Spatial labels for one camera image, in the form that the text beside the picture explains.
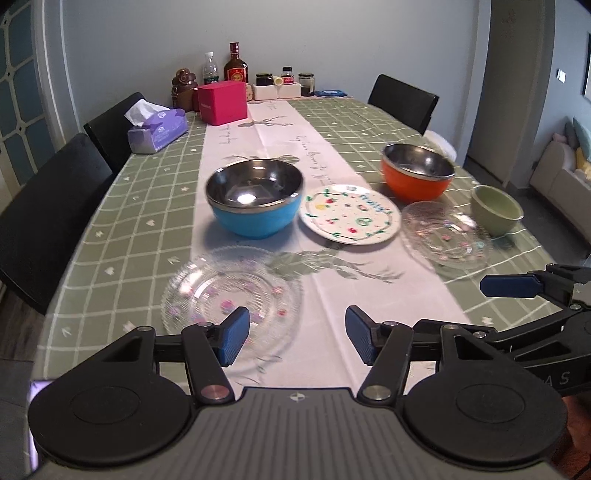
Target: blue gripper pad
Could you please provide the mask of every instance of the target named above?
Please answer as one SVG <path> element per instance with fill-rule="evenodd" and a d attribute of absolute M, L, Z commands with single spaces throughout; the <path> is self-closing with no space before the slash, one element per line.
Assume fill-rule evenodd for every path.
<path fill-rule="evenodd" d="M 217 327 L 220 329 L 217 361 L 222 367 L 232 365 L 251 328 L 251 315 L 246 307 L 238 307 Z"/>
<path fill-rule="evenodd" d="M 345 312 L 347 336 L 365 365 L 373 365 L 378 357 L 378 350 L 371 341 L 371 328 L 377 325 L 359 307 L 348 307 Z"/>
<path fill-rule="evenodd" d="M 532 299 L 543 293 L 544 286 L 533 275 L 486 275 L 480 281 L 480 291 L 487 297 Z"/>

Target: floor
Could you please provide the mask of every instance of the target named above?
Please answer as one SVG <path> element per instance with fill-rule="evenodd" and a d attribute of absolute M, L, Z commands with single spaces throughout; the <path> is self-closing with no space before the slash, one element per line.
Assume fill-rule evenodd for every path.
<path fill-rule="evenodd" d="M 502 188 L 499 180 L 471 158 L 466 159 L 464 168 L 480 183 Z M 523 208 L 524 227 L 538 239 L 556 263 L 583 265 L 591 254 L 591 247 L 554 206 L 531 189 L 508 193 Z"/>
<path fill-rule="evenodd" d="M 0 300 L 0 479 L 25 476 L 25 412 L 43 315 L 13 292 Z"/>
<path fill-rule="evenodd" d="M 501 182 L 467 158 L 464 168 L 484 184 Z M 524 226 L 558 263 L 582 265 L 591 252 L 587 242 L 561 214 L 535 192 L 510 192 L 523 207 Z M 6 292 L 0 300 L 0 480 L 25 475 L 25 412 L 43 316 Z"/>

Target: orange bowl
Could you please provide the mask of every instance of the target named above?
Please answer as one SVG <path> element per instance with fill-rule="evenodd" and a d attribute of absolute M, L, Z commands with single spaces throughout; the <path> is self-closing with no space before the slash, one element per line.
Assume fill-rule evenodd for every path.
<path fill-rule="evenodd" d="M 439 197 L 452 181 L 454 168 L 426 148 L 394 144 L 382 152 L 382 173 L 396 197 L 410 203 Z"/>

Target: green ceramic bowl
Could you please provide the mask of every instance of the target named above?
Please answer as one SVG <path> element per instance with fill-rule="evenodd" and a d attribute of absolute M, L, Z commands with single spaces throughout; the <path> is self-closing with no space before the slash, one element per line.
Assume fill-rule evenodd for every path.
<path fill-rule="evenodd" d="M 491 236 L 505 235 L 523 218 L 517 201 L 502 190 L 478 185 L 472 190 L 472 218 Z"/>

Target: glass jar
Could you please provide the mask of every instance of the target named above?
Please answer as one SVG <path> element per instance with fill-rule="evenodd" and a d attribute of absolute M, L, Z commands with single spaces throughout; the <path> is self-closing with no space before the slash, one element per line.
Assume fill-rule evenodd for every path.
<path fill-rule="evenodd" d="M 302 97 L 311 97 L 314 95 L 314 74 L 313 73 L 299 73 L 298 81 L 301 84 Z"/>
<path fill-rule="evenodd" d="M 273 74 L 272 73 L 257 73 L 256 74 L 256 86 L 263 87 L 266 85 L 273 85 Z"/>

